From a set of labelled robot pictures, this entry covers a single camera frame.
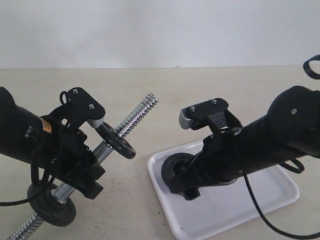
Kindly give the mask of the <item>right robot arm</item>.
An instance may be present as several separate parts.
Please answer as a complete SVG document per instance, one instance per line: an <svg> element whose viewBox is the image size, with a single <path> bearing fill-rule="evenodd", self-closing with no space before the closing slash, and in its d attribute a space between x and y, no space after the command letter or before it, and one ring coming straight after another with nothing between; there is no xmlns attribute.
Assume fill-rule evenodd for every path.
<svg viewBox="0 0 320 240"><path fill-rule="evenodd" d="M320 156L320 93L303 86L282 92L266 115L243 126L229 111L228 103L214 98L181 110L183 129L209 127L196 154L185 152L169 156L161 176L173 194L191 201L200 188L233 184L243 175L288 162L304 170L299 158Z"/></svg>

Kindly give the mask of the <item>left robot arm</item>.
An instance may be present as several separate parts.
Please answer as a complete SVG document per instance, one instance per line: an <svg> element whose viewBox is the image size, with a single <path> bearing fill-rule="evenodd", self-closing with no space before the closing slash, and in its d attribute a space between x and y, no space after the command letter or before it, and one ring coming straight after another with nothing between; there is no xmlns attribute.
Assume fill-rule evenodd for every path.
<svg viewBox="0 0 320 240"><path fill-rule="evenodd" d="M105 170L85 145L80 126L88 120L103 122L105 109L81 87L60 94L67 98L51 113L37 116L16 105L10 92L0 88L0 153L47 170L56 179L95 199Z"/></svg>

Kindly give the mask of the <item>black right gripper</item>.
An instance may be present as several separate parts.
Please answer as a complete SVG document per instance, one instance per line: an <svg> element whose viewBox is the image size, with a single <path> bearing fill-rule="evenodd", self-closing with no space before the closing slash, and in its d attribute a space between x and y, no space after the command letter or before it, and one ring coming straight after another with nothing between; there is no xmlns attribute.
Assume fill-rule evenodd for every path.
<svg viewBox="0 0 320 240"><path fill-rule="evenodd" d="M203 140L202 149L194 156L168 158L168 188L172 194L182 194L186 201L201 196L200 188L230 185L248 174L241 138L245 131L226 130L220 136Z"/></svg>

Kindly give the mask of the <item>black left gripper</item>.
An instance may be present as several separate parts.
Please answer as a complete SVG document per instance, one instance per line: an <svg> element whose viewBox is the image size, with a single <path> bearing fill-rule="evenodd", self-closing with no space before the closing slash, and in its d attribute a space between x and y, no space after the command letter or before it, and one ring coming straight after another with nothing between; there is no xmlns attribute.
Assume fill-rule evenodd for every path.
<svg viewBox="0 0 320 240"><path fill-rule="evenodd" d="M56 179L79 190L86 198L95 199L103 190L97 180L105 173L85 144L87 135L80 129L63 127L58 133L56 160L48 171Z"/></svg>

